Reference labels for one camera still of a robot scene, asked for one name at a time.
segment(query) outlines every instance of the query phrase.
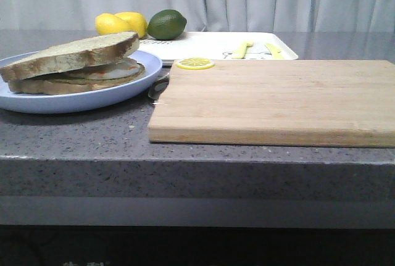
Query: knife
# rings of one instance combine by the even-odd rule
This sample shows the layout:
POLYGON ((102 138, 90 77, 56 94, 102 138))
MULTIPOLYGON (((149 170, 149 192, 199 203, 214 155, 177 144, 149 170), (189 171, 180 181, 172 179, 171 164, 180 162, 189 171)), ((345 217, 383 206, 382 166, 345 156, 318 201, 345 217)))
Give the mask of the knife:
POLYGON ((272 53, 273 59, 285 59, 284 56, 281 55, 281 49, 276 45, 266 43, 266 48, 272 53))
POLYGON ((231 55, 233 59, 243 59, 247 52, 247 47, 252 47, 254 43, 252 41, 244 41, 240 44, 239 48, 237 48, 231 55))

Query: sandwich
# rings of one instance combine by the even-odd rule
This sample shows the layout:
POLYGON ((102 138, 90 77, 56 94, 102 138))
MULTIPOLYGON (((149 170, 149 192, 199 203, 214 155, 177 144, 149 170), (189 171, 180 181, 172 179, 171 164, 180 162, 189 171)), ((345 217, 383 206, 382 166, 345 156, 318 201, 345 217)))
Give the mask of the sandwich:
POLYGON ((49 47, 0 68, 11 92, 71 94, 110 88, 144 75, 129 58, 139 48, 134 31, 111 33, 49 47))

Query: wooden cutting board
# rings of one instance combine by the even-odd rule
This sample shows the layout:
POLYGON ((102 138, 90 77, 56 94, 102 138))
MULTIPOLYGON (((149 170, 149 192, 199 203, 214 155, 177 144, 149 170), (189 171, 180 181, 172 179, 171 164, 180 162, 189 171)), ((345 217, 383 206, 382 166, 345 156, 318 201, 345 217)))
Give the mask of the wooden cutting board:
POLYGON ((395 146, 395 65, 386 60, 216 60, 173 65, 153 142, 395 146))

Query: green lime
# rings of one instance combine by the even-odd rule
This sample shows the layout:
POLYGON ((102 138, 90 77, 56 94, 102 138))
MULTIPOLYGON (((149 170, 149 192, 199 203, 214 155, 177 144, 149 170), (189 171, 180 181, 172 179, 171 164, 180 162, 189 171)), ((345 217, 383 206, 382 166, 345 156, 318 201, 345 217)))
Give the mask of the green lime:
POLYGON ((183 33, 186 19, 177 10, 162 10, 152 16, 147 32, 155 39, 175 39, 183 33))

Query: countertop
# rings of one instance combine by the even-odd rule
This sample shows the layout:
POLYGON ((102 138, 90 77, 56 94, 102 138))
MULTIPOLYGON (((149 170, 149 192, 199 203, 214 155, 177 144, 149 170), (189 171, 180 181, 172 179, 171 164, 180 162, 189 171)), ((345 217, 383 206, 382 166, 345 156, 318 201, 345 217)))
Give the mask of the countertop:
MULTIPOLYGON (((0 59, 95 34, 0 30, 0 59)), ((395 63, 393 33, 275 34, 300 59, 395 63)), ((150 143, 146 93, 0 109, 0 225, 395 228, 395 149, 150 143)))

